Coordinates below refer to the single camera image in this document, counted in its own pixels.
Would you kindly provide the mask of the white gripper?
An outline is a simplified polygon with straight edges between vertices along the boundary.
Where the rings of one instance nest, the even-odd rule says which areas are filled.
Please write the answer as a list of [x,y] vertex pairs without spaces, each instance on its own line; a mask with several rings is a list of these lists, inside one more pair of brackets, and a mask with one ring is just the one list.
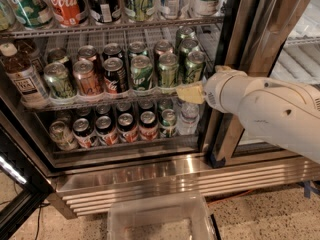
[[242,71],[232,70],[229,66],[216,65],[215,73],[202,86],[200,81],[179,85],[176,88],[178,97],[188,103],[208,105],[222,113],[239,113],[239,105],[247,87],[248,75]]

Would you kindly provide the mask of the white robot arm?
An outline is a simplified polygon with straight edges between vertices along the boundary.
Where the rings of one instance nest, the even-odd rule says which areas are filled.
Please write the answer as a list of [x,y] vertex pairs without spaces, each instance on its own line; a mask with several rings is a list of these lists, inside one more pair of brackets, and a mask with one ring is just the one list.
[[185,102],[237,116],[245,130],[269,144],[320,163],[319,90],[313,85],[218,66],[208,80],[176,92]]

